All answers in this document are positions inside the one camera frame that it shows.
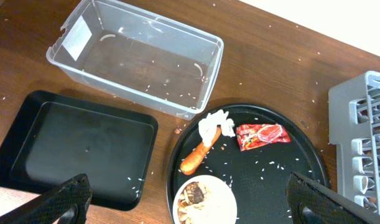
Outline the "orange carrot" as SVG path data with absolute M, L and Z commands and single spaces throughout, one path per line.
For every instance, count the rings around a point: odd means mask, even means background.
M 217 127 L 216 133 L 211 141 L 210 146 L 205 146 L 201 142 L 181 163 L 180 170 L 185 175 L 192 175 L 202 163 L 204 157 L 208 154 L 211 147 L 221 135 L 221 128 Z

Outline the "white tissue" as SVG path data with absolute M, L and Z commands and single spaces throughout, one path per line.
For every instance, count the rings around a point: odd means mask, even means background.
M 210 147 L 213 145 L 215 135 L 218 128 L 221 129 L 221 134 L 228 137 L 235 137 L 234 121 L 228 118 L 229 112 L 218 110 L 216 113 L 208 113 L 206 118 L 203 118 L 198 123 L 199 134 L 202 138 L 203 145 Z

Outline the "pink bowl with food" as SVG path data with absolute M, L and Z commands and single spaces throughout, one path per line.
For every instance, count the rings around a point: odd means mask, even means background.
M 175 224 L 234 224 L 237 221 L 234 193 L 225 182 L 211 175 L 192 177 L 182 184 L 171 209 Z

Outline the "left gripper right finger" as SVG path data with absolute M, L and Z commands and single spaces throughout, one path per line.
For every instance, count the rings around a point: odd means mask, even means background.
M 294 224 L 380 224 L 380 215 L 298 172 L 290 173 L 285 194 Z

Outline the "red snack wrapper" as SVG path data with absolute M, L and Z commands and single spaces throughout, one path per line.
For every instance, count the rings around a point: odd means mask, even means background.
M 243 124 L 236 128 L 236 136 L 240 151 L 277 142 L 291 142 L 287 131 L 279 124 Z

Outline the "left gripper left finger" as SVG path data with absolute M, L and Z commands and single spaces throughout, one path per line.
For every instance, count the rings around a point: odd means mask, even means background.
M 0 216 L 0 224 L 84 224 L 91 199 L 88 176 L 78 174 L 58 187 Z

